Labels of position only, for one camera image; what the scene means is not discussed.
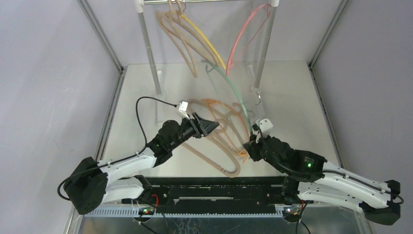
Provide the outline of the orange wire hanger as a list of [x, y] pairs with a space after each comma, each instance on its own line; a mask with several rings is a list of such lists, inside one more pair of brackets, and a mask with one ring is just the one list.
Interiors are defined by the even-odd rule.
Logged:
[[229, 143], [231, 151], [242, 159], [242, 164], [245, 164], [249, 159], [249, 154], [242, 147], [242, 144], [249, 139], [250, 133], [244, 114], [235, 110], [236, 107], [241, 109], [241, 105], [238, 103], [229, 105], [212, 98], [204, 98], [201, 103], [210, 111], [215, 120], [221, 122], [218, 135], [225, 136], [224, 140]]

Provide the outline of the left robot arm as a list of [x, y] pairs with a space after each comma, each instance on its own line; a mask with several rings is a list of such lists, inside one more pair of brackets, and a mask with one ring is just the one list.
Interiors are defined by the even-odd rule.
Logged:
[[140, 153], [116, 161], [83, 159], [59, 184], [57, 193], [61, 195], [64, 190], [67, 196], [62, 198], [71, 201], [80, 215], [92, 212], [101, 204], [122, 199], [147, 203], [151, 200], [152, 190], [134, 174], [165, 163], [178, 146], [192, 137], [209, 136], [219, 125], [219, 122], [204, 119], [197, 113], [183, 118], [180, 123], [168, 120]]

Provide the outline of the yellow wire hanger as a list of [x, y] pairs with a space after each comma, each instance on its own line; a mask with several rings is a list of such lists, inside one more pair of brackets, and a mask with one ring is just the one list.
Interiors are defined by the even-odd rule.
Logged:
[[207, 36], [201, 31], [201, 29], [193, 23], [185, 14], [186, 4], [184, 0], [176, 0], [178, 10], [176, 16], [178, 18], [178, 24], [191, 34], [203, 47], [202, 49], [195, 47], [193, 50], [198, 53], [205, 60], [213, 62], [217, 66], [221, 66], [226, 69], [227, 66], [224, 63], [221, 55], [216, 48], [212, 45]]

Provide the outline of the green wire hanger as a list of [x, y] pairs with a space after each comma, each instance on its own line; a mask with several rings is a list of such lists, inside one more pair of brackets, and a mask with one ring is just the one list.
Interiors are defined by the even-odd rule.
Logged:
[[224, 71], [221, 68], [219, 68], [217, 65], [213, 64], [211, 61], [203, 59], [203, 60], [201, 60], [201, 63], [205, 64], [205, 73], [206, 73], [209, 81], [211, 82], [211, 84], [213, 86], [213, 89], [214, 89], [214, 91], [216, 92], [217, 95], [219, 95], [218, 94], [218, 88], [217, 88], [217, 85], [214, 83], [214, 81], [212, 79], [212, 76], [210, 74], [212, 71], [216, 71], [218, 74], [220, 74], [220, 76], [224, 79], [224, 81], [230, 86], [232, 92], [234, 93], [235, 97], [237, 98], [238, 103], [241, 105], [241, 110], [242, 110], [242, 113], [244, 114], [244, 117], [245, 117], [245, 120], [246, 120], [246, 125], [247, 125], [248, 132], [252, 134], [254, 132], [254, 128], [253, 128], [253, 125], [251, 123], [251, 118], [250, 118], [250, 115], [249, 115], [249, 111], [248, 111], [248, 109], [245, 105], [246, 102], [243, 100], [243, 97], [242, 97], [239, 89], [236, 87], [235, 83], [230, 80], [230, 78], [224, 73]]

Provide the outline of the pink wire hanger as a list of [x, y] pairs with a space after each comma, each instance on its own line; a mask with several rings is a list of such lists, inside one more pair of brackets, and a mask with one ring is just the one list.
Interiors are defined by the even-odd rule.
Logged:
[[242, 24], [232, 48], [229, 52], [225, 75], [229, 76], [232, 67], [240, 60], [249, 50], [251, 43], [263, 31], [264, 26], [270, 19], [271, 14], [275, 11], [277, 4], [263, 3], [253, 8]]

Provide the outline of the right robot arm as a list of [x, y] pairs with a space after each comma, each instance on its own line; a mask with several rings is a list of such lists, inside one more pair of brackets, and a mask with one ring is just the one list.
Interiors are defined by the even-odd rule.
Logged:
[[316, 201], [341, 206], [373, 223], [391, 226], [401, 217], [401, 185], [396, 180], [377, 182], [352, 173], [311, 151], [293, 149], [278, 138], [251, 136], [243, 144], [253, 161], [264, 160], [285, 173], [284, 203]]

